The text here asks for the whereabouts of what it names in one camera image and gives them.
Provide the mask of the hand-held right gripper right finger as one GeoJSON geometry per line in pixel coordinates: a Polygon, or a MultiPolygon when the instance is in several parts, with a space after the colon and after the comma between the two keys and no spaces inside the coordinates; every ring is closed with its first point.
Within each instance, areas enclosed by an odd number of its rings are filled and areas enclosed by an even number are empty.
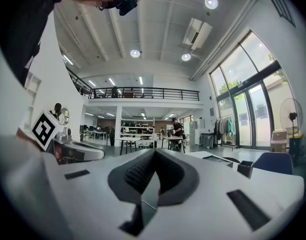
{"type": "Polygon", "coordinates": [[[197,156],[171,152],[199,174],[195,192],[182,204],[159,207],[142,233],[145,240],[270,240],[294,217],[304,197],[300,176],[254,169],[245,177],[235,167],[197,156]],[[252,229],[229,198],[241,191],[268,217],[252,229]]]}

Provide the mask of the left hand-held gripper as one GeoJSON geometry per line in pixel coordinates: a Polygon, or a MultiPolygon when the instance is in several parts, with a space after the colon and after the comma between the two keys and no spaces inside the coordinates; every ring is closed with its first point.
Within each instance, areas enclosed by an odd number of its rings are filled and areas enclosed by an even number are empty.
{"type": "Polygon", "coordinates": [[[104,150],[84,142],[72,141],[70,133],[69,128],[45,110],[41,112],[31,129],[33,139],[39,147],[52,154],[60,165],[104,158],[104,150]]]}

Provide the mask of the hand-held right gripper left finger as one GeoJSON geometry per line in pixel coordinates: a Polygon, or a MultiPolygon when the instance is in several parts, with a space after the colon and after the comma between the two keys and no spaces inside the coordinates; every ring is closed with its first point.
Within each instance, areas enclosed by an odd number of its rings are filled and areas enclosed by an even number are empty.
{"type": "Polygon", "coordinates": [[[137,151],[111,158],[58,165],[44,154],[44,165],[55,200],[75,240],[147,240],[119,227],[132,219],[135,204],[120,201],[108,185],[110,172],[141,155],[137,151]]]}

